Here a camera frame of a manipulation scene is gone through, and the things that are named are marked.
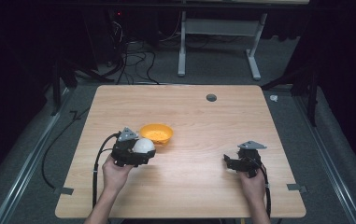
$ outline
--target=black cord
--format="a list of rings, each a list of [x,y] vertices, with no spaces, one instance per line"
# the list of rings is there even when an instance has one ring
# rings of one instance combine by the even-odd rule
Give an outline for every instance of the black cord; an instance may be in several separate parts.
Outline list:
[[[102,152],[108,150],[105,149],[103,150],[103,148],[105,147],[105,144],[108,142],[108,140],[110,140],[113,137],[118,138],[120,136],[121,133],[113,133],[111,136],[109,136],[104,143],[102,144],[102,146],[99,148],[98,154],[96,156],[96,160],[95,160],[95,165],[93,166],[93,208],[96,205],[96,200],[97,200],[97,183],[98,183],[98,166],[99,166],[99,157],[101,156]]]
[[[61,137],[61,135],[78,119],[81,119],[81,116],[83,116],[88,110],[90,110],[90,108],[86,108],[83,112],[81,112],[77,117],[73,118],[72,121],[70,121],[69,124],[67,124],[64,129],[52,140],[52,142],[50,143],[49,147],[46,149],[46,152],[43,155],[43,160],[41,162],[41,174],[43,176],[44,181],[46,182],[46,184],[52,188],[53,191],[56,190],[56,187],[54,185],[52,185],[49,180],[46,177],[46,172],[45,172],[45,161],[47,158],[47,154],[49,153],[50,149],[52,148],[52,146],[55,144],[55,142]]]
[[[248,157],[248,159],[250,161],[254,162],[263,173],[264,183],[265,183],[265,197],[267,198],[267,205],[266,205],[265,209],[266,209],[268,218],[271,218],[271,192],[270,192],[270,186],[268,183],[267,169],[265,169],[264,164],[260,165],[257,161],[255,161],[254,159],[249,158],[249,157]]]
[[[124,61],[123,61],[122,58],[120,58],[118,60],[117,64],[116,64],[116,66],[112,70],[110,70],[110,71],[104,73],[103,75],[101,75],[101,77],[108,77],[108,76],[111,76],[113,74],[116,74],[119,70],[121,70],[123,68],[123,65],[124,65]]]
[[[142,54],[143,54],[143,57],[140,57],[139,55],[135,55],[135,53],[128,53],[128,55],[129,55],[130,57],[138,58],[139,60],[138,60],[137,62],[135,62],[135,63],[127,64],[127,67],[128,67],[128,66],[135,66],[135,67],[137,67],[137,65],[138,65],[139,63],[145,61],[145,59],[146,59],[146,54],[145,54],[144,52],[138,52],[138,53],[142,53]]]
[[[156,80],[154,80],[154,79],[152,79],[152,78],[150,77],[149,71],[150,71],[150,69],[152,68],[152,66],[154,65],[155,53],[154,53],[154,52],[151,52],[151,51],[150,51],[149,53],[152,54],[153,59],[152,59],[152,61],[151,61],[151,66],[148,68],[148,71],[146,72],[146,75],[148,76],[148,78],[149,78],[150,81],[156,83],[157,85],[160,85],[160,83],[159,83],[158,81],[156,81]]]
[[[116,85],[120,84],[121,76],[124,73],[126,65],[127,65],[127,59],[128,59],[127,50],[128,50],[128,45],[125,45],[124,46],[124,50],[123,50],[124,53],[125,53],[125,56],[123,58],[121,57],[122,67],[121,67],[121,72],[120,72],[120,75],[119,75],[119,79],[117,79]]]
[[[198,41],[198,40],[194,40],[194,38],[197,37],[197,35],[189,35],[189,37],[191,37],[194,42]],[[189,41],[186,41],[186,47],[187,47],[187,48],[190,48],[190,49],[201,49],[201,48],[205,47],[205,46],[209,43],[209,41],[210,41],[210,39],[209,39],[209,38],[206,38],[206,37],[204,37],[203,39],[205,39],[205,43],[203,43],[202,46],[193,47],[193,46],[190,46],[190,42],[189,42]]]
[[[140,77],[140,78],[142,78],[142,79],[144,79],[144,80],[148,80],[146,77],[142,77],[142,76],[137,72],[137,66],[139,65],[139,63],[144,62],[144,61],[146,60],[147,54],[146,54],[146,52],[144,52],[144,51],[138,51],[136,54],[138,54],[138,53],[143,54],[143,57],[140,57],[140,56],[138,56],[138,55],[133,55],[133,56],[136,56],[137,58],[140,59],[139,61],[137,61],[137,62],[135,63],[135,74],[136,74],[138,77]]]

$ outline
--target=table surface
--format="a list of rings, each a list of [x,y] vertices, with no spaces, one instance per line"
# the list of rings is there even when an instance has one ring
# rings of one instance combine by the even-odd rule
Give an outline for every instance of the table surface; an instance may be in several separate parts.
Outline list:
[[[208,94],[217,100],[209,102]],[[165,146],[156,145],[149,164],[134,168],[111,217],[249,217],[239,177],[226,168],[223,154],[237,159],[237,145],[249,140],[258,150],[270,182],[272,217],[306,214],[270,111],[258,86],[101,86],[78,142],[57,217],[86,217],[92,211],[93,164],[105,139],[128,127],[134,132],[149,123],[174,130]],[[112,147],[115,140],[106,147]],[[103,153],[100,165],[108,153]],[[98,174],[98,196],[102,191]]]

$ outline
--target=hand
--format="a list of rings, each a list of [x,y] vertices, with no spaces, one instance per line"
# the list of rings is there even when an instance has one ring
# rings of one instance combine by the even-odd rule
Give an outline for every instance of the hand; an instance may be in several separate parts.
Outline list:
[[[133,168],[133,165],[125,165],[120,167],[115,164],[115,160],[108,155],[105,163],[102,166],[104,177],[104,191],[112,190],[120,192],[124,187],[128,174]]]
[[[247,172],[238,172],[244,190],[245,198],[248,200],[250,215],[253,224],[269,224],[264,204],[265,180],[263,172],[258,169],[257,175],[249,178]]]
[[[244,195],[249,203],[263,202],[265,195],[265,181],[263,172],[258,169],[257,175],[249,178],[247,172],[238,172],[241,179],[242,188],[244,190]]]
[[[104,189],[96,203],[94,209],[85,219],[84,223],[107,223],[107,218],[111,207],[116,201],[117,195],[124,187],[128,179],[128,174],[133,165],[120,167],[114,164],[115,160],[108,155],[102,166],[104,176]]]

